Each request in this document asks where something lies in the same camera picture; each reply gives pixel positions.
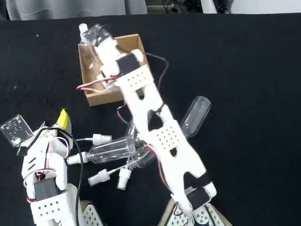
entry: black table surface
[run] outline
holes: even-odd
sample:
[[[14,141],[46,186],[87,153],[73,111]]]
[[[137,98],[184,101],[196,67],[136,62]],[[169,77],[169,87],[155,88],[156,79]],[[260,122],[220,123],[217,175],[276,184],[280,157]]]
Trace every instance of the black table surface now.
[[[0,122],[21,114],[32,129],[66,108],[76,138],[124,135],[122,103],[89,107],[81,84],[78,25],[107,24],[114,36],[138,33],[147,52],[170,67],[161,95],[181,120],[195,96],[212,102],[189,141],[217,188],[212,203],[233,225],[298,222],[301,157],[301,14],[103,16],[0,22]],[[149,59],[157,80],[162,62]],[[22,158],[0,136],[1,225],[33,225],[23,188]],[[88,144],[81,144],[83,150]],[[86,164],[80,197],[96,204],[109,226],[156,225],[170,199],[154,162],[133,171],[126,191],[87,178],[125,161]],[[68,167],[78,184],[79,166]]]

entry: open cardboard box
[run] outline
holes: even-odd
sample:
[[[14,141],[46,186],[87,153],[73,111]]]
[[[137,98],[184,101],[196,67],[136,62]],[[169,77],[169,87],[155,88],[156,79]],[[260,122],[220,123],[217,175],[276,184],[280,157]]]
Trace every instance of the open cardboard box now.
[[[144,48],[138,34],[120,36],[116,37],[115,39],[117,40],[121,49],[131,51],[137,48],[144,52]],[[79,44],[79,60],[83,83],[94,81],[100,74],[100,67],[103,64],[99,60],[92,44]],[[147,64],[147,59],[144,54],[143,65],[145,64]],[[98,90],[104,90],[104,87],[101,83],[96,83],[91,87]],[[123,96],[118,89],[109,93],[95,93],[93,91],[85,91],[85,95],[90,106],[102,105],[123,100]]]

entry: robotic arm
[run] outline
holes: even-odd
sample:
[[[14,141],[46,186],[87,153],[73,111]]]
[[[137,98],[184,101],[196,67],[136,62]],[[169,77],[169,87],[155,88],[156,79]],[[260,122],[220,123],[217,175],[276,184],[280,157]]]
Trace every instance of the robotic arm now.
[[[139,138],[159,159],[171,196],[181,210],[189,215],[198,207],[191,204],[189,195],[185,193],[183,176],[186,172],[199,179],[198,194],[202,203],[198,205],[209,202],[216,195],[216,189],[208,179],[200,157],[187,142],[179,123],[163,102],[148,65],[143,65],[145,53],[138,49],[127,54],[120,52],[117,41],[100,25],[90,29],[86,26],[85,31],[81,30],[81,37],[85,42],[95,45],[95,50],[103,62],[100,77],[105,79],[117,76],[113,83],[123,94]],[[143,99],[137,94],[139,89],[143,91]],[[161,118],[163,122],[161,128],[148,130],[149,112],[154,112]]]

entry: circuit board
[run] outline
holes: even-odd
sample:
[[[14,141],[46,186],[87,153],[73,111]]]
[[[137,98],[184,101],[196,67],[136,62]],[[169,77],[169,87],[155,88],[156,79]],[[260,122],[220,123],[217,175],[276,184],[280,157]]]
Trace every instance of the circuit board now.
[[[19,114],[0,125],[0,130],[13,147],[33,136],[32,130]]]

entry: yellow object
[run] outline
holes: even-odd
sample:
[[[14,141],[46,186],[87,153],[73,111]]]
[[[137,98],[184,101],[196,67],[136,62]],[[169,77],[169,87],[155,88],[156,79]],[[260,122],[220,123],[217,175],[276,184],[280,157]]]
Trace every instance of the yellow object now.
[[[62,127],[62,129],[66,129],[66,128],[67,128],[67,124],[68,124],[68,114],[67,114],[67,112],[66,112],[65,109],[63,109],[63,110],[61,111],[61,114],[60,114],[60,116],[58,117],[56,123],[59,124],[59,125]]]

